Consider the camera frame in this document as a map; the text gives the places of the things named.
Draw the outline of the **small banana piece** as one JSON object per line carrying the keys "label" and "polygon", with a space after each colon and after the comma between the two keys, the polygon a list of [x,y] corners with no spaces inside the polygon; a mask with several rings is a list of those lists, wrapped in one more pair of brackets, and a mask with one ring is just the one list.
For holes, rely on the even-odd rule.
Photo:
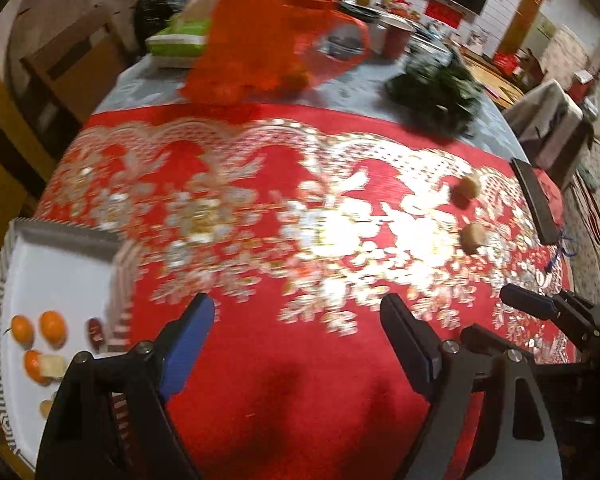
{"label": "small banana piece", "polygon": [[460,231],[460,244],[468,255],[478,252],[487,242],[488,232],[480,222],[471,222]]}

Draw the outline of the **striped white tray box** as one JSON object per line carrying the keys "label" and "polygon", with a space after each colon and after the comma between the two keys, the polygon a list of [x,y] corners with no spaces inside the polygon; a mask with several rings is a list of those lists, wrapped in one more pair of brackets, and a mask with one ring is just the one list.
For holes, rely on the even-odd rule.
{"label": "striped white tray box", "polygon": [[139,244],[114,232],[9,223],[0,252],[0,423],[29,468],[71,359],[124,352],[141,255]]}

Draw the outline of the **green leafy vegetables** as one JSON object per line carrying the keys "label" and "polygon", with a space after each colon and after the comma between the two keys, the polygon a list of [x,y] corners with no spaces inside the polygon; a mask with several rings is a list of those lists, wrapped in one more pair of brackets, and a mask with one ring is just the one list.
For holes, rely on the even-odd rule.
{"label": "green leafy vegetables", "polygon": [[429,132],[464,134],[475,119],[482,96],[475,80],[452,50],[447,60],[410,54],[400,74],[385,82],[389,99],[411,111],[413,122]]}

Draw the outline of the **green tissue pack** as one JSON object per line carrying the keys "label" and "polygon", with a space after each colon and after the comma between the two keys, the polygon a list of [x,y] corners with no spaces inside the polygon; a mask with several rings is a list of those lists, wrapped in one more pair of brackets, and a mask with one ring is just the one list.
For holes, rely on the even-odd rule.
{"label": "green tissue pack", "polygon": [[207,45],[211,18],[218,0],[188,0],[163,30],[145,40],[148,53],[166,67],[186,66]]}

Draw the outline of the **red plastic bag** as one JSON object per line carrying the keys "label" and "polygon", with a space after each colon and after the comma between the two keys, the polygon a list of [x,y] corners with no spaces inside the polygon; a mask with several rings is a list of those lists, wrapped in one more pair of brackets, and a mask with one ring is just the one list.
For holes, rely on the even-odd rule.
{"label": "red plastic bag", "polygon": [[[347,60],[318,45],[341,26],[360,35],[361,52]],[[219,0],[181,95],[210,105],[293,96],[361,64],[368,50],[367,25],[339,12],[335,0]]]}

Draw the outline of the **orange mandarin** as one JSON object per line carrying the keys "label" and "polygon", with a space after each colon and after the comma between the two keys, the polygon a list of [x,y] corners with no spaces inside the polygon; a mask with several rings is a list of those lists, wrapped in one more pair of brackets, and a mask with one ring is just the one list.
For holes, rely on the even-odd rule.
{"label": "orange mandarin", "polygon": [[57,311],[47,310],[38,318],[38,327],[47,343],[54,349],[61,348],[68,335],[64,317]]}
{"label": "orange mandarin", "polygon": [[12,338],[20,344],[22,348],[29,349],[34,341],[34,327],[32,323],[23,315],[15,315],[10,320],[10,333]]}
{"label": "orange mandarin", "polygon": [[37,384],[46,386],[50,378],[44,377],[41,372],[42,353],[38,350],[28,350],[23,355],[23,367],[27,375]]}

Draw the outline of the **kiwi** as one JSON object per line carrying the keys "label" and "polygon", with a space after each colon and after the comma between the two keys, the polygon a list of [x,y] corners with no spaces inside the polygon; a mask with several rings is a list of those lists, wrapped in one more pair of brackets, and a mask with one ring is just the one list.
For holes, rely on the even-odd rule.
{"label": "kiwi", "polygon": [[53,400],[52,399],[44,400],[38,406],[38,409],[40,410],[41,416],[44,419],[48,419],[48,416],[50,416],[50,410],[52,409],[52,406],[53,406]]}

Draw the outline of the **grey jacket on chair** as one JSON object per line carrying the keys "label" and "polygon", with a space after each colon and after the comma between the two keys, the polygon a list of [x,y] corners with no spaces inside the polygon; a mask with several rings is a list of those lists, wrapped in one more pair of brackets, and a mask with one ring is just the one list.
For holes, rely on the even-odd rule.
{"label": "grey jacket on chair", "polygon": [[556,79],[529,91],[503,116],[535,168],[564,190],[594,139],[593,124]]}

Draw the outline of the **red embroidered table cloth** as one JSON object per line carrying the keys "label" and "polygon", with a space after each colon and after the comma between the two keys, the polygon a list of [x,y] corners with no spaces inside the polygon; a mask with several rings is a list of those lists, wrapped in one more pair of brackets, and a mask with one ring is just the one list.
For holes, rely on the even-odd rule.
{"label": "red embroidered table cloth", "polygon": [[[454,195],[480,176],[475,200]],[[300,105],[173,105],[91,118],[38,218],[143,248],[129,342],[197,292],[216,319],[169,402],[206,479],[388,479],[427,411],[380,326],[394,292],[443,338],[479,324],[565,363],[573,346],[504,306],[569,283],[505,159],[381,119]],[[460,231],[480,222],[472,255]]]}

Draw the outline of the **large banana chunk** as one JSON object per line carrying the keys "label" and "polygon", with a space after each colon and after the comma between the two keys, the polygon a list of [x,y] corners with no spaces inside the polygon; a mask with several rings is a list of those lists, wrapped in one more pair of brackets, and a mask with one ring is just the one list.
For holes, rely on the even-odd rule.
{"label": "large banana chunk", "polygon": [[61,380],[65,376],[67,362],[57,354],[43,354],[39,359],[40,375],[45,379]]}

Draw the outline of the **glass jar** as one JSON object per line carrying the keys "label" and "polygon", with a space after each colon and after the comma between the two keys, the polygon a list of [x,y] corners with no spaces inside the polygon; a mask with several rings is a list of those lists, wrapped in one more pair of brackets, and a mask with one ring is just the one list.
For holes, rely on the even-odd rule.
{"label": "glass jar", "polygon": [[350,61],[370,53],[370,31],[378,16],[368,12],[336,12],[334,26],[325,38],[326,53],[339,61]]}

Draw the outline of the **red mug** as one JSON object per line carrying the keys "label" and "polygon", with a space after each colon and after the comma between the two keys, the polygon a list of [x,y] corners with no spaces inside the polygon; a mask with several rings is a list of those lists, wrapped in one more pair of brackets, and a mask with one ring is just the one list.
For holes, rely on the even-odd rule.
{"label": "red mug", "polygon": [[381,56],[389,61],[395,61],[403,54],[414,32],[413,25],[405,18],[387,14],[380,19],[385,26],[385,42]]}

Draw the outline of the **red date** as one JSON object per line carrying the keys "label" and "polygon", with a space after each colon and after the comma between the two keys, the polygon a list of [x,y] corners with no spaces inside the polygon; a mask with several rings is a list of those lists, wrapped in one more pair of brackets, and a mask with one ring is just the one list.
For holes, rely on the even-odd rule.
{"label": "red date", "polygon": [[87,338],[92,348],[99,352],[105,344],[104,329],[99,318],[90,318],[86,323]]}

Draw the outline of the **wooden chair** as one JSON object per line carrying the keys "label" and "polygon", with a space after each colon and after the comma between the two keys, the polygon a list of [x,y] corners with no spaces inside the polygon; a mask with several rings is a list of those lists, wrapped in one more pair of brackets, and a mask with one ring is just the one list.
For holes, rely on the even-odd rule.
{"label": "wooden chair", "polygon": [[52,159],[60,159],[130,66],[109,10],[100,6],[20,58],[28,76],[23,118]]}

